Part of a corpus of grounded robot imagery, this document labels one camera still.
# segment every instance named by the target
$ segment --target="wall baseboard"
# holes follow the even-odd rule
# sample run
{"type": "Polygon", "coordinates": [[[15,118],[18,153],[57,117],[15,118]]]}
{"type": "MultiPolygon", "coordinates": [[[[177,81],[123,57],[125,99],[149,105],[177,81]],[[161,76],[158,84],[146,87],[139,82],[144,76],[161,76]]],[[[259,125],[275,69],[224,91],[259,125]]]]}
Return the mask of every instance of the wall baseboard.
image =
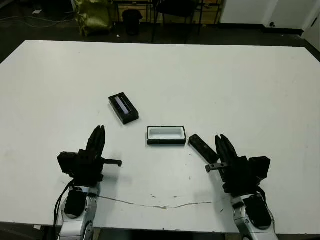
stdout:
{"type": "Polygon", "coordinates": [[[294,34],[301,36],[304,32],[302,29],[265,27],[263,24],[236,24],[219,22],[217,26],[221,29],[258,29],[262,30],[266,34],[294,34]]]}
{"type": "Polygon", "coordinates": [[[301,36],[304,31],[302,29],[291,29],[291,28],[271,28],[271,27],[265,27],[262,30],[264,33],[267,34],[294,34],[301,36]]]}

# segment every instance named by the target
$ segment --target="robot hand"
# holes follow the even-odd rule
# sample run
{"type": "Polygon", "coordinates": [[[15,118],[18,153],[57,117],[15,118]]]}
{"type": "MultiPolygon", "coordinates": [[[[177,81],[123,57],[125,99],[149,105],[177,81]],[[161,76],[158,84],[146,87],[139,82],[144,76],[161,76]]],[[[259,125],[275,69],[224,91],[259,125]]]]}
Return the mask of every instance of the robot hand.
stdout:
{"type": "MultiPolygon", "coordinates": [[[[57,157],[62,172],[73,178],[67,186],[68,196],[62,204],[63,225],[59,234],[60,240],[90,240],[93,237],[93,222],[97,210],[97,196],[100,191],[99,182],[104,177],[102,175],[104,164],[122,166],[120,160],[101,157],[105,139],[105,127],[97,126],[85,150],[80,149],[78,153],[61,152],[57,157]]],[[[57,204],[54,224],[56,224],[59,213],[60,203],[57,204]]]]}

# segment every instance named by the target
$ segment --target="black remote control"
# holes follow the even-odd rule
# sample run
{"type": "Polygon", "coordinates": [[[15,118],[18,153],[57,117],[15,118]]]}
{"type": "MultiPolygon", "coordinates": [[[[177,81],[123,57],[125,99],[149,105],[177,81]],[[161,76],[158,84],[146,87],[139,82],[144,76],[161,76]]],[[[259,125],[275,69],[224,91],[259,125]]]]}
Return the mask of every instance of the black remote control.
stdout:
{"type": "Polygon", "coordinates": [[[218,154],[216,154],[216,152],[213,151],[197,134],[189,137],[189,144],[194,147],[209,164],[215,164],[218,161],[218,154]]]}

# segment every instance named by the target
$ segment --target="white table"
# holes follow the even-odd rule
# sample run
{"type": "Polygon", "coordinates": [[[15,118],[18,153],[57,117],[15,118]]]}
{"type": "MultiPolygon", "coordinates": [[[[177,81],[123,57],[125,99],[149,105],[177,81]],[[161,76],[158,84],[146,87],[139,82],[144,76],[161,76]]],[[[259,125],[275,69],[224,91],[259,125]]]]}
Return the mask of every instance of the white table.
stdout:
{"type": "Polygon", "coordinates": [[[320,64],[304,48],[26,41],[0,65],[0,113],[0,222],[52,225],[70,180],[58,154],[103,124],[103,157],[123,165],[104,167],[96,227],[237,232],[218,172],[187,144],[146,145],[147,126],[184,125],[268,156],[276,233],[320,234],[320,64]],[[139,111],[128,125],[120,92],[139,111]]]}

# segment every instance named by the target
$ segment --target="black case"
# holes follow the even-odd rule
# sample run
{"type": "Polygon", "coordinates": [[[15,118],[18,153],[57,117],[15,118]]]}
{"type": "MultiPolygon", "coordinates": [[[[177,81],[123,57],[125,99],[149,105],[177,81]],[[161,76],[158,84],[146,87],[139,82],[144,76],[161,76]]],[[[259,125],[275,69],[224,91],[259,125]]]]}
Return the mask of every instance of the black case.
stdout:
{"type": "Polygon", "coordinates": [[[186,137],[186,130],[184,126],[148,126],[146,128],[146,138],[147,138],[147,144],[148,145],[171,145],[171,144],[186,144],[187,137],[186,137]],[[183,128],[184,132],[184,139],[149,139],[148,138],[148,131],[149,128],[161,128],[161,127],[181,127],[183,128]]]}
{"type": "Polygon", "coordinates": [[[110,96],[109,101],[110,101],[110,104],[111,104],[113,110],[115,111],[115,113],[117,114],[117,116],[119,117],[119,119],[121,120],[121,122],[123,124],[130,123],[130,122],[137,120],[139,118],[138,111],[136,110],[136,108],[133,106],[133,104],[129,101],[129,99],[127,98],[127,96],[123,92],[116,94],[116,95],[113,95],[113,96],[110,96]],[[117,103],[117,101],[115,99],[116,97],[120,98],[121,102],[127,108],[129,113],[127,113],[127,114],[124,113],[124,111],[122,110],[120,105],[117,103]]]}

